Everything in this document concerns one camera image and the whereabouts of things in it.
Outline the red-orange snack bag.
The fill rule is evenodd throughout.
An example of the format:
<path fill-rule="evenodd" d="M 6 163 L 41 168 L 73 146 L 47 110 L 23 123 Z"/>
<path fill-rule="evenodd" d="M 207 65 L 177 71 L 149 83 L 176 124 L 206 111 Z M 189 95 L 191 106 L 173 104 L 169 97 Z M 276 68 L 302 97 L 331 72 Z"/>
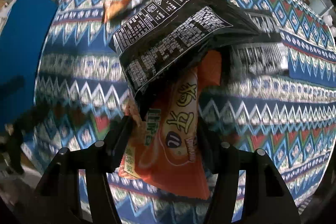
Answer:
<path fill-rule="evenodd" d="M 188 198 L 210 196 L 197 150 L 198 98 L 207 86 L 220 84 L 222 57 L 209 51 L 202 62 L 166 89 L 141 118 L 133 99 L 125 114 L 136 122 L 118 174 Z"/>

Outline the blue-rimmed cardboard box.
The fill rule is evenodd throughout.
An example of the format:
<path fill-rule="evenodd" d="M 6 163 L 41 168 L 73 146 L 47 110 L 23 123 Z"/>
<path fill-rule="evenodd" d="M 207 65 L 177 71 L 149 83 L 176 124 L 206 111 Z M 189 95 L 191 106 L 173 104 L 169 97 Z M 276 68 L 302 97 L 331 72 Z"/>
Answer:
<path fill-rule="evenodd" d="M 1 130 L 33 107 L 42 47 L 58 5 L 16 0 L 1 32 Z"/>

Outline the blue patterned tablecloth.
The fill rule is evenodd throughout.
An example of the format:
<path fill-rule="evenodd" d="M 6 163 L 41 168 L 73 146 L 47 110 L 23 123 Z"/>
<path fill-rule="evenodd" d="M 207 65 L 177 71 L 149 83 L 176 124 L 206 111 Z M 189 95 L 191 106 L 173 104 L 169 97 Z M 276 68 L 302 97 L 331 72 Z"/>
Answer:
<path fill-rule="evenodd" d="M 43 172 L 62 147 L 86 148 L 121 118 L 129 96 L 115 53 L 108 47 L 122 21 L 102 24 L 102 1 L 55 0 L 59 7 L 42 49 L 36 102 L 52 109 L 24 154 Z M 333 169 L 335 149 L 335 41 L 301 0 L 228 0 L 268 11 L 280 29 L 285 71 L 248 77 L 201 96 L 199 114 L 238 149 L 264 149 L 285 181 L 299 212 L 312 208 Z"/>

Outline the black snack bag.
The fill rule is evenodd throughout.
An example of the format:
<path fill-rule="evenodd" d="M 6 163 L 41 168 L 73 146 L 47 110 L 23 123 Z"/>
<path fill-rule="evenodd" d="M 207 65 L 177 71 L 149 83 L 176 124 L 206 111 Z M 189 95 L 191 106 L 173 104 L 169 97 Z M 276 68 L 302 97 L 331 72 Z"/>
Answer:
<path fill-rule="evenodd" d="M 261 35 L 244 10 L 227 0 L 151 0 L 112 36 L 141 118 L 163 91 L 208 51 Z"/>
<path fill-rule="evenodd" d="M 236 79 L 288 71 L 288 49 L 282 42 L 281 24 L 266 10 L 245 10 L 261 34 L 231 50 L 231 76 Z"/>

